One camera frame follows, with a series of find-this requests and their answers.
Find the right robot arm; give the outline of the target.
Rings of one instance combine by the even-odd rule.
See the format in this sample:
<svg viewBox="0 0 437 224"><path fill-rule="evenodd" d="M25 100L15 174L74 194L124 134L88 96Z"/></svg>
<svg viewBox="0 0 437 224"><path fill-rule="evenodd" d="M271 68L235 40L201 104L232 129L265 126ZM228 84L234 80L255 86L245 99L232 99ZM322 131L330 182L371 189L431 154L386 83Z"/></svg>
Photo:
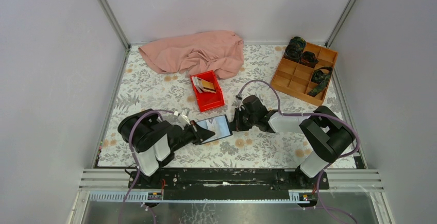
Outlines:
<svg viewBox="0 0 437 224"><path fill-rule="evenodd" d="M297 168L295 181L303 189L310 188L316 176L358 140L354 129L326 106L319 106L310 113L283 113L278 109L268 110L255 95L246 97L235 108L229 125L236 132L257 127L268 133L302 133L313 149Z"/></svg>

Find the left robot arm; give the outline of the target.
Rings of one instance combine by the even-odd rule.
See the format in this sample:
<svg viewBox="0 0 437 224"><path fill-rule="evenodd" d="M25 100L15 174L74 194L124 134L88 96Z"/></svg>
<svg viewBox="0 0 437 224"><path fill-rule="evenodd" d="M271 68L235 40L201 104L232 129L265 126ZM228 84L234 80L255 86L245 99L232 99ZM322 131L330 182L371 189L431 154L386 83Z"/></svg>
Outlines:
<svg viewBox="0 0 437 224"><path fill-rule="evenodd" d="M215 136L188 119L189 111L147 109L123 119L117 130L128 143L133 159L141 173L140 182L147 188L159 184L158 169L174 158L174 152L183 146L201 144Z"/></svg>

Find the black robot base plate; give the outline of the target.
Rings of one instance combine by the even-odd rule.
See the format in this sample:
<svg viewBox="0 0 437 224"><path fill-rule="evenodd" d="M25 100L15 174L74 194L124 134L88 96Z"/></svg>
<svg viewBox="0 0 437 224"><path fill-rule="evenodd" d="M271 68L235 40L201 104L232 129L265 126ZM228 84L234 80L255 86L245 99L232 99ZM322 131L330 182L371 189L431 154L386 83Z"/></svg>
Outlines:
<svg viewBox="0 0 437 224"><path fill-rule="evenodd" d="M162 168L152 176L126 171L128 186L156 189L164 200L285 200L289 192L328 190L326 173L320 180L293 169Z"/></svg>

